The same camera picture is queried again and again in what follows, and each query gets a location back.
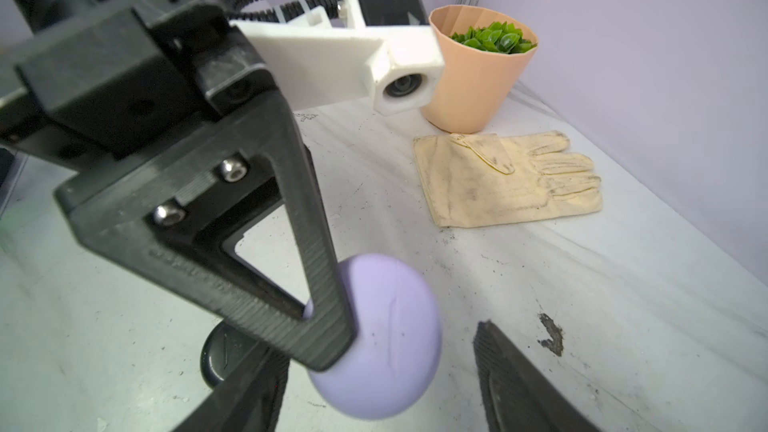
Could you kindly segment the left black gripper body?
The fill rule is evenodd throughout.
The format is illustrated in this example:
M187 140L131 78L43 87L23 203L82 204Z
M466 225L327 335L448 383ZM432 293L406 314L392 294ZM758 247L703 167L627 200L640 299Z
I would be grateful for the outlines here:
M122 159L270 89L219 0L14 0L32 37L1 56L1 142L51 162Z

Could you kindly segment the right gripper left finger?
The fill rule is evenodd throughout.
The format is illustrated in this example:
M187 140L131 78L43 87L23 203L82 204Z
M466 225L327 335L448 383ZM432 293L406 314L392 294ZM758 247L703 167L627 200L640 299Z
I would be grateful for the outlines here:
M257 345L214 388L178 431L274 431L288 380L290 358Z

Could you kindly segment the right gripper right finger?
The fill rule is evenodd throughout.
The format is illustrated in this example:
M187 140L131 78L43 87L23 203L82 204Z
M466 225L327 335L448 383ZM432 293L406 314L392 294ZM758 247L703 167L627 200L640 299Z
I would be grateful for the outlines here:
M488 428L511 431L595 431L510 339L491 321L473 339Z

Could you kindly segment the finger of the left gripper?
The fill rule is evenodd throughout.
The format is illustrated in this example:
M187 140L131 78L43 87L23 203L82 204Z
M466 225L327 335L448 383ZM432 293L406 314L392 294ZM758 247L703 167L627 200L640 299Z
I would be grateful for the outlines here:
M84 248L309 369L355 340L313 165L277 92L218 122L193 118L55 198Z

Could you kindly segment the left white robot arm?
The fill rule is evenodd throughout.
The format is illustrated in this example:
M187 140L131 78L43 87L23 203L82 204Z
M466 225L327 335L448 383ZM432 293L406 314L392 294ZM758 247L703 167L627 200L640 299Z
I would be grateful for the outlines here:
M356 325L311 157L219 0L13 0L1 141L72 169L90 252L325 371Z

